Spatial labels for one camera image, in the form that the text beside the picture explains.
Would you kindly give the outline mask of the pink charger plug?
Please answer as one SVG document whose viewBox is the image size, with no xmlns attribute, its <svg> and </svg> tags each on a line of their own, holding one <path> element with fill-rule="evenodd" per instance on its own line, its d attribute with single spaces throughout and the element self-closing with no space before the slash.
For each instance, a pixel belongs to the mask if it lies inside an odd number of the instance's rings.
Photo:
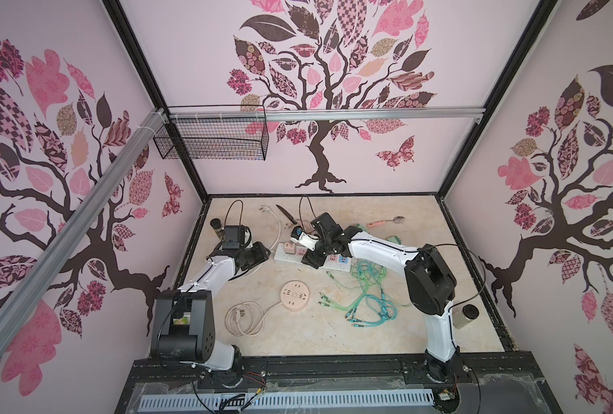
<svg viewBox="0 0 613 414">
<path fill-rule="evenodd" d="M 296 246 L 294 243 L 285 243 L 283 249 L 286 255 L 295 255 L 296 253 Z"/>
</svg>

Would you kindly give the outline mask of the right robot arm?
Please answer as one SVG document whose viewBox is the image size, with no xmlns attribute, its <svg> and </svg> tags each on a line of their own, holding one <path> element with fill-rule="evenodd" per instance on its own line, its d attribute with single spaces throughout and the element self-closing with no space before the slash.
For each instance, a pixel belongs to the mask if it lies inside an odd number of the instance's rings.
<svg viewBox="0 0 613 414">
<path fill-rule="evenodd" d="M 407 247 L 391 243 L 349 226 L 342 229 L 324 213 L 311 222 L 314 233 L 300 226 L 291 233 L 293 243 L 308 251 L 301 262 L 309 267 L 323 267 L 330 255 L 368 260 L 403 274 L 413 306 L 424 314 L 427 346 L 432 359 L 449 362 L 456 353 L 451 308 L 455 298 L 456 278 L 436 247 Z"/>
</svg>

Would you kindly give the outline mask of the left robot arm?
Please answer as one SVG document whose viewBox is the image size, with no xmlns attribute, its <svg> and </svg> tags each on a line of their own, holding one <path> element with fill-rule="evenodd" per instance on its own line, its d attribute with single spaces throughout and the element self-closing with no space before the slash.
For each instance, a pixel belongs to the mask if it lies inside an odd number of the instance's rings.
<svg viewBox="0 0 613 414">
<path fill-rule="evenodd" d="M 176 290 L 161 293 L 155 305 L 150 357 L 160 362 L 197 364 L 213 371 L 235 369 L 239 350 L 216 338 L 213 300 L 225 284 L 270 258 L 242 224 L 220 229 L 220 241 L 205 267 Z"/>
</svg>

